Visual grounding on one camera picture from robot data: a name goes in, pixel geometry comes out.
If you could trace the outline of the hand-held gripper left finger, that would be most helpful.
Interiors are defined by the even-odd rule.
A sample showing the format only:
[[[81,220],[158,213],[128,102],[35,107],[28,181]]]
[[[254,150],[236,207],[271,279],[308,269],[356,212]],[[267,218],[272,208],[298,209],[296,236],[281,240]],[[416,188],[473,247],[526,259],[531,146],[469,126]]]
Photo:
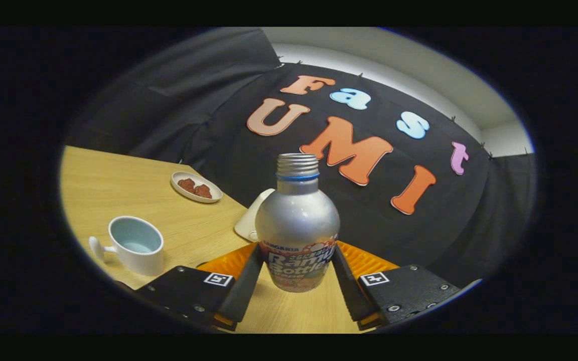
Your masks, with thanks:
[[[143,301],[202,326],[234,331],[243,321],[263,266],[258,244],[248,244],[196,268],[174,266],[136,290]]]

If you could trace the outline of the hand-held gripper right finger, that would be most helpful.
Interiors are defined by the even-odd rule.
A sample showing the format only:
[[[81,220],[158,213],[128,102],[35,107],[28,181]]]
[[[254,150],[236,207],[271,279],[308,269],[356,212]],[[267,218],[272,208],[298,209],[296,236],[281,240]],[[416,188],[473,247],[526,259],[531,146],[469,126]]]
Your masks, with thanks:
[[[411,322],[463,292],[421,265],[397,266],[344,242],[338,242],[331,260],[360,330]]]

